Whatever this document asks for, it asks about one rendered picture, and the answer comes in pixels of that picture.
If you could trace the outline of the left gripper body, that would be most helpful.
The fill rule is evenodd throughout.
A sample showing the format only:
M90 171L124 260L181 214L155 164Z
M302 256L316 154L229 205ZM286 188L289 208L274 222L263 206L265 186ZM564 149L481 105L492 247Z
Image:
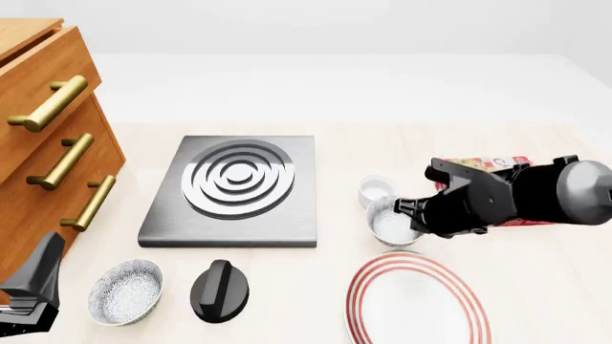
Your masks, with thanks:
M48 332L58 315L59 298L35 296L10 297L0 306L0 335Z

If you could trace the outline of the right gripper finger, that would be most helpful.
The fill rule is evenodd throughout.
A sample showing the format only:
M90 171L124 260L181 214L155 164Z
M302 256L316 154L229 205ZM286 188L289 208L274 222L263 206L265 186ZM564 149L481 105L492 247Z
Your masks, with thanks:
M428 214L427 206L431 197L420 199L398 198L394 202L393 211L404 214L412 220L425 220Z
M410 220L410 228L422 234L432 234L437 237L442 237L444 239L451 239L456 235L456 232L453 230L438 226L428 226L422 220L419 220L415 217L412 217Z

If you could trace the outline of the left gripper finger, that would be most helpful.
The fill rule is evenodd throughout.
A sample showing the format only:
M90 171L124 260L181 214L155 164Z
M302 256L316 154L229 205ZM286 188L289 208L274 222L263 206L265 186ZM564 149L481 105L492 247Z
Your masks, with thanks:
M10 297L10 309L34 309L47 303L59 309L58 273L65 240L50 231L40 240L26 262L0 284Z

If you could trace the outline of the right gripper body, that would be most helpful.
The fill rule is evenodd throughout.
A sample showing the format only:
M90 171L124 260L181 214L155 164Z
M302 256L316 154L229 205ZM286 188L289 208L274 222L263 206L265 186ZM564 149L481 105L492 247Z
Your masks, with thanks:
M511 183L499 178L435 178L443 185L431 196L428 226L447 228L461 234L485 234L518 217Z

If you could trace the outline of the patterned black and white bowl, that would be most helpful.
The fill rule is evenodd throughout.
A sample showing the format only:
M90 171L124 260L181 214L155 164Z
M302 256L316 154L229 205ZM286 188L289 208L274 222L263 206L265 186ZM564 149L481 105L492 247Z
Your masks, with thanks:
M411 228L411 218L394 211L396 197L381 197L366 208L366 222L381 243L389 247L406 247L424 234Z
M126 260L101 275L91 288L87 308L102 326L128 326L147 317L158 305L163 272L150 260Z

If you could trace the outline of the small white ramekin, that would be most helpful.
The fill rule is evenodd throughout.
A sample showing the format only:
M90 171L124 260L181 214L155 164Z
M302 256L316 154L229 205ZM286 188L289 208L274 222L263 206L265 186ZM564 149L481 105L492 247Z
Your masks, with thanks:
M387 177L371 175L361 180L358 194L360 205L367 208L382 197L394 196L396 185Z

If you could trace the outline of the white plate with red rings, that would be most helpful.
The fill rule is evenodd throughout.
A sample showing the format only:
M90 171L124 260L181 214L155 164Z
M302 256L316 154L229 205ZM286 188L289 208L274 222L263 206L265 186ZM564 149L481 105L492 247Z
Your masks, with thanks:
M360 266L348 283L343 312L353 344L495 344L473 289L413 251L388 251Z

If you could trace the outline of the flat black stove plate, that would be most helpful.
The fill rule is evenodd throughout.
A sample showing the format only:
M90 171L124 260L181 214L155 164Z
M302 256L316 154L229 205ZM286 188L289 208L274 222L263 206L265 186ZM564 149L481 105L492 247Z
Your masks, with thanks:
M315 247L312 136L186 136L138 234L141 247Z

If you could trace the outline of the red printed food box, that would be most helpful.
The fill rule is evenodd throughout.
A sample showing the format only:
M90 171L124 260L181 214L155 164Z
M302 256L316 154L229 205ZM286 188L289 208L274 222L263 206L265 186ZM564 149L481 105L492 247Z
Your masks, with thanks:
M534 165L528 157L514 156L514 157L497 157L497 158L448 158L446 161L459 163L470 168L476 168L478 170L487 172L502 171L507 168L513 168L514 165L521 163L528 163ZM533 221L533 220L522 220L515 219L509 220L506 223L500 224L499 226L550 226L552 223Z

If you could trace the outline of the round black stove knob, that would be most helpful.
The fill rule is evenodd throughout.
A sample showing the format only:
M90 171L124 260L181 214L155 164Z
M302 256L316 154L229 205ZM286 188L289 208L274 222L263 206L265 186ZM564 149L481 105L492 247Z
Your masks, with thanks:
M214 260L190 291L190 306L206 323L225 323L247 306L250 287L246 275L228 260Z

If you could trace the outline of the wooden drawer standing slightly open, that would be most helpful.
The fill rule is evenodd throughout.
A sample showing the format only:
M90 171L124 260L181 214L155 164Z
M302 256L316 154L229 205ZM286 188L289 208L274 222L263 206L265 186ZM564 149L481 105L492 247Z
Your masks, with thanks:
M85 88L45 128L34 133L9 125L27 117L53 96L53 82L83 76ZM98 70L76 27L55 29L48 39L0 68L0 183L2 183L101 83Z

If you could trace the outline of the wooden cabinet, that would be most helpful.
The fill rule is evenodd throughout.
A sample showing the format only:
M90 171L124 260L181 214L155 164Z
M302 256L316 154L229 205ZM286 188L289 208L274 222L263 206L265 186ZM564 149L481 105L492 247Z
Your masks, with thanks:
M21 56L34 46L39 45L45 39L48 39L54 34L55 29L61 28L70 27L65 26L61 19L0 18L0 68L3 68L5 65L8 65L18 56ZM95 90L88 97L95 97ZM117 147L120 148L120 145L117 140L116 143Z

